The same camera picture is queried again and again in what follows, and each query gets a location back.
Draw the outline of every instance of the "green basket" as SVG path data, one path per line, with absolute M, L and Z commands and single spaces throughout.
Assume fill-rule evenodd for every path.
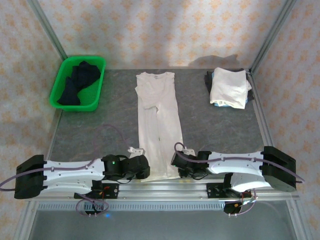
M 86 61 L 91 65 L 96 65 L 101 72 L 100 79 L 92 85 L 78 92 L 80 105 L 61 105 L 57 101 L 60 99 L 65 86 L 66 77 L 71 77 L 73 66 L 78 66 L 82 61 Z M 56 76 L 51 94 L 50 104 L 57 108 L 68 112 L 92 112 L 98 107 L 102 82 L 104 79 L 106 60 L 100 56 L 71 56 L 64 60 Z

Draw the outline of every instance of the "patterned wallpaper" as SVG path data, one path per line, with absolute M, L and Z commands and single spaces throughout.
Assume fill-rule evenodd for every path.
M 109 69 L 249 68 L 285 0 L 40 0 L 68 55 Z
M 48 151 L 55 110 L 49 94 L 60 57 L 26 0 L 0 1 L 0 182 Z M 13 187 L 15 181 L 4 187 Z M 23 200 L 0 192 L 0 239 L 14 236 Z
M 320 1 L 298 0 L 255 76 L 275 145 L 297 160 L 302 202 L 320 239 Z

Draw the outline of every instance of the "gray table surface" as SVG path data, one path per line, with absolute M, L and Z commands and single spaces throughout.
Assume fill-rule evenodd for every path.
M 98 108 L 94 112 L 63 112 L 50 159 L 58 162 L 89 161 L 108 154 L 127 155 L 117 132 L 139 147 L 136 75 L 175 73 L 175 92 L 183 142 L 195 152 L 250 153 L 263 150 L 253 103 L 245 109 L 214 107 L 204 82 L 205 69 L 106 70 Z

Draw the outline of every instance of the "glass panel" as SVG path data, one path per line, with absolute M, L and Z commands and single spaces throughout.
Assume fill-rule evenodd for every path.
M 296 240 L 297 238 L 285 201 L 258 201 L 249 212 L 237 217 L 228 217 L 222 211 L 113 210 L 95 219 L 81 216 L 75 211 L 37 211 L 29 240 L 39 239 Z

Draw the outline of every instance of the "cable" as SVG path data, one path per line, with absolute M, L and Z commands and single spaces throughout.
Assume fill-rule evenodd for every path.
M 108 211 L 108 209 L 109 209 L 109 207 L 110 207 L 109 204 L 108 204 L 106 201 L 102 201 L 102 200 L 98 200 L 98 199 L 93 199 L 93 198 L 87 197 L 87 196 L 82 195 L 82 194 L 79 194 L 79 193 L 77 193 L 77 194 L 78 194 L 80 197 L 82 197 L 83 199 L 81 199 L 80 201 L 77 202 L 77 204 L 75 205 L 75 211 L 77 211 L 77 212 L 78 212 L 80 215 L 82 215 L 82 216 L 86 216 L 86 217 L 87 217 L 87 216 L 89 216 L 89 217 L 91 216 L 90 214 L 88 215 L 88 214 L 82 213 L 82 212 L 78 209 L 80 203 L 82 203 L 83 201 L 87 201 L 87 202 L 93 204 L 94 206 L 96 206 L 98 209 L 101 209 L 101 210 L 102 210 L 102 211 L 99 212 L 99 213 L 95 213 L 95 214 L 94 214 L 95 217 L 98 216 L 98 215 L 104 214 L 106 211 Z M 96 204 L 95 202 L 102 203 L 105 208 L 103 209 L 103 207 L 99 206 L 99 205 Z
M 242 215 L 242 214 L 245 214 L 245 213 L 249 212 L 254 207 L 254 205 L 256 204 L 256 199 L 257 199 L 256 189 L 253 189 L 253 192 L 254 192 L 254 202 L 252 203 L 252 205 L 247 210 L 245 210 L 243 212 L 241 212 L 241 210 L 242 210 L 242 207 L 241 207 L 241 210 L 240 210 L 239 213 L 229 214 L 229 216 L 236 217 L 238 215 Z
M 21 172 L 21 173 L 18 173 L 17 175 L 9 177 L 8 179 L 4 180 L 3 182 L 1 182 L 0 183 L 0 192 L 11 192 L 11 191 L 14 191 L 15 188 L 1 188 L 3 185 L 5 185 L 6 183 L 10 182 L 13 179 L 16 179 L 16 178 L 19 178 L 19 177 L 22 177 L 22 176 L 25 176 L 25 175 L 28 175 L 28 174 L 42 172 L 42 171 L 52 171 L 52 172 L 54 172 L 55 170 L 62 170 L 62 171 L 82 170 L 82 169 L 86 169 L 86 168 L 90 167 L 92 164 L 94 164 L 94 162 L 96 160 L 97 159 L 94 159 L 91 162 L 89 162 L 88 164 L 86 164 L 84 166 L 79 166 L 79 167 L 43 167 L 43 168 L 37 168 L 37 169 Z
M 212 163 L 212 162 L 219 162 L 221 161 L 222 159 L 221 158 L 215 158 L 215 159 L 209 159 L 209 160 L 194 160 L 194 159 L 190 159 L 190 158 L 187 158 L 185 156 L 183 156 L 180 152 L 178 152 L 177 150 L 177 145 L 181 145 L 184 149 L 186 148 L 185 145 L 181 142 L 176 142 L 174 144 L 174 151 L 175 153 L 182 159 L 186 160 L 186 161 L 189 161 L 191 163 Z M 248 160 L 248 161 L 258 161 L 258 162 L 263 162 L 263 163 L 266 163 L 266 164 L 270 164 L 270 165 L 273 165 L 275 166 L 276 168 L 279 168 L 285 172 L 287 172 L 288 174 L 294 176 L 295 178 L 297 179 L 300 179 L 302 183 L 305 182 L 305 180 L 300 177 L 299 175 L 297 175 L 296 173 L 294 173 L 293 171 L 275 163 L 275 162 L 272 162 L 272 161 L 269 161 L 269 160 L 266 160 L 266 159 L 260 159 L 260 158 L 252 158 L 252 157 L 242 157 L 242 156 L 230 156 L 230 157 L 223 157 L 223 160 Z
M 209 174 L 206 174 L 206 175 L 204 175 L 203 177 L 200 177 L 200 178 L 195 178 L 195 177 L 192 177 L 194 180 L 197 180 L 197 181 L 199 181 L 199 180 L 201 180 L 201 179 L 204 179 L 206 176 L 208 176 Z
M 102 125 L 100 125 L 98 128 L 95 129 L 95 135 L 94 135 L 94 138 L 92 140 L 92 145 L 93 145 L 93 149 L 97 149 L 97 146 L 96 146 L 96 139 L 98 137 L 98 133 L 100 133 L 102 131 L 102 129 L 104 127 L 110 127 L 110 128 L 113 128 L 117 131 L 117 133 L 120 135 L 122 141 L 124 142 L 124 144 L 126 145 L 127 149 L 130 148 L 130 146 L 128 145 L 123 133 L 120 131 L 120 129 L 118 129 L 116 126 L 113 126 L 111 124 L 108 124 L 108 123 L 103 123 Z
M 106 124 L 106 123 L 102 124 L 101 126 L 99 126 L 99 127 L 96 129 L 96 132 L 97 132 L 100 128 L 105 127 L 105 126 L 111 127 L 111 128 L 113 128 L 113 129 L 115 129 L 115 130 L 118 132 L 118 134 L 120 135 L 120 137 L 122 138 L 122 140 L 124 141 L 124 143 L 125 143 L 125 145 L 127 146 L 127 148 L 128 148 L 128 149 L 130 148 L 129 145 L 127 144 L 127 142 L 126 142 L 126 140 L 125 140 L 122 132 L 121 132 L 117 127 L 115 127 L 115 126 L 113 126 L 113 125 L 111 125 L 111 124 Z M 93 147 L 94 147 L 93 149 L 94 149 L 94 150 L 96 149 L 96 147 L 95 147 L 95 139 L 96 139 L 96 137 L 93 139 Z M 0 192 L 11 192 L 11 191 L 14 191 L 15 188 L 1 188 L 3 185 L 5 185 L 6 183 L 12 181 L 13 179 L 16 179 L 16 178 L 19 178 L 19 177 L 22 177 L 22 176 L 25 176 L 25 175 L 28 175 L 28 174 L 33 174 L 33 173 L 37 173 L 37 172 L 42 172 L 42 171 L 52 171 L 52 172 L 55 171 L 55 170 L 61 170 L 61 171 L 77 171 L 77 170 L 87 169 L 87 168 L 90 167 L 92 164 L 94 164 L 94 162 L 95 162 L 96 160 L 97 160 L 97 159 L 94 159 L 94 160 L 90 161 L 88 164 L 86 164 L 86 165 L 84 165 L 84 166 L 79 166 L 79 167 L 43 167 L 43 168 L 37 168 L 37 169 L 33 169 L 33 170 L 21 172 L 21 173 L 18 173 L 18 174 L 16 174 L 16 175 L 12 176 L 12 177 L 9 177 L 8 179 L 4 180 L 3 182 L 1 182 L 1 183 L 0 183 Z M 76 210 L 79 214 L 81 214 L 81 215 L 83 215 L 83 216 L 88 216 L 87 214 L 83 214 L 82 212 L 80 212 L 80 211 L 78 210 L 79 204 L 82 203 L 83 201 L 88 201 L 88 202 L 92 203 L 93 205 L 95 205 L 95 206 L 96 206 L 97 208 L 99 208 L 99 209 L 101 209 L 101 207 L 100 207 L 99 205 L 97 205 L 97 204 L 95 203 L 95 201 L 96 201 L 96 202 L 100 202 L 100 203 L 102 203 L 104 206 L 106 206 L 103 211 L 101 211 L 101 212 L 99 212 L 99 213 L 95 213 L 95 214 L 94 214 L 95 216 L 98 216 L 98 215 L 100 215 L 100 214 L 103 214 L 103 213 L 105 213 L 105 212 L 109 209 L 109 204 L 108 204 L 107 202 L 105 202 L 105 201 L 97 200 L 97 199 L 93 199 L 93 198 L 89 198 L 89 197 L 87 197 L 87 196 L 85 196 L 85 195 L 82 195 L 82 194 L 79 194 L 79 193 L 77 193 L 77 194 L 78 194 L 79 196 L 81 196 L 83 199 L 81 199 L 80 201 L 78 201 L 78 203 L 77 203 L 76 206 L 75 206 L 75 210 Z
M 131 180 L 132 180 L 132 178 L 129 179 L 129 181 L 127 181 L 127 182 L 120 182 L 120 181 L 118 181 L 118 180 L 115 180 L 115 181 L 116 181 L 117 183 L 119 183 L 119 184 L 128 184 L 128 183 L 131 182 Z

